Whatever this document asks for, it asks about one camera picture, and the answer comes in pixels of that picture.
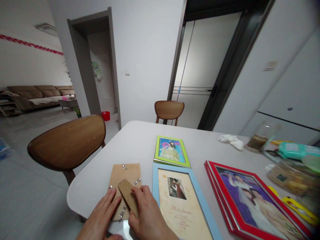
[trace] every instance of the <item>chair leg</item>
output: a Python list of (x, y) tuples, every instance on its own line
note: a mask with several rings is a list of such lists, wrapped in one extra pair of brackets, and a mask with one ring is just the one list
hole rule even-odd
[(76, 177), (73, 170), (70, 171), (63, 171), (64, 176), (67, 179), (68, 185), (70, 186), (72, 180)]
[(80, 222), (83, 222), (83, 223), (86, 222), (87, 220), (85, 217), (82, 217), (81, 215), (79, 215), (79, 219), (80, 219)]

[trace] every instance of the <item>sofa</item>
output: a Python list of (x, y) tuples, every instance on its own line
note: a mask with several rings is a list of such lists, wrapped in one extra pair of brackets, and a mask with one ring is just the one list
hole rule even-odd
[(59, 105), (58, 100), (63, 95), (73, 95), (73, 86), (8, 86), (10, 92), (18, 96), (11, 96), (21, 111), (29, 111), (38, 108)]

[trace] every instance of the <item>light blue photo frame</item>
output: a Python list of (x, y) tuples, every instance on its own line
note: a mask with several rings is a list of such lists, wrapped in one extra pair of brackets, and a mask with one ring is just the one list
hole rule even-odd
[(160, 164), (160, 163), (153, 163), (152, 195), (156, 199), (158, 206), (160, 207), (159, 176), (158, 176), (159, 169), (173, 171), (173, 172), (179, 172), (179, 173), (186, 173), (189, 175), (191, 183), (194, 188), (194, 191), (195, 191), (196, 196), (198, 198), (200, 207), (202, 209), (203, 216), (204, 216), (204, 218), (207, 222), (207, 225), (209, 227), (209, 230), (211, 232), (212, 238), (214, 240), (223, 240), (221, 233), (218, 229), (218, 226), (216, 224), (216, 221), (214, 220), (214, 217), (210, 211), (208, 203), (202, 193), (200, 185), (199, 185), (199, 183), (196, 179), (196, 176), (194, 175), (193, 170), (191, 168), (181, 168), (181, 167), (165, 165), (165, 164)]

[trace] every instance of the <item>photo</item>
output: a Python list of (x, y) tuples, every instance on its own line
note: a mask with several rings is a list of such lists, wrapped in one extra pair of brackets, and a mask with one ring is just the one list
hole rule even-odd
[(167, 177), (170, 197), (187, 200), (182, 181), (176, 178)]
[(159, 157), (185, 163), (180, 141), (160, 138)]
[(216, 169), (247, 224), (283, 239), (305, 239), (252, 177)]

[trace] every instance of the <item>brown sofa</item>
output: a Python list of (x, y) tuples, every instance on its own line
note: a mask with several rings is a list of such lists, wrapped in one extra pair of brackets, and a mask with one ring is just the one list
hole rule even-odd
[(36, 85), (36, 86), (9, 86), (10, 92), (16, 93), (19, 96), (11, 96), (22, 111), (29, 111), (37, 108), (44, 108), (59, 105), (58, 102), (49, 102), (35, 105), (29, 99), (37, 99), (44, 97), (62, 96), (74, 94), (73, 86), (57, 86), (52, 85)]

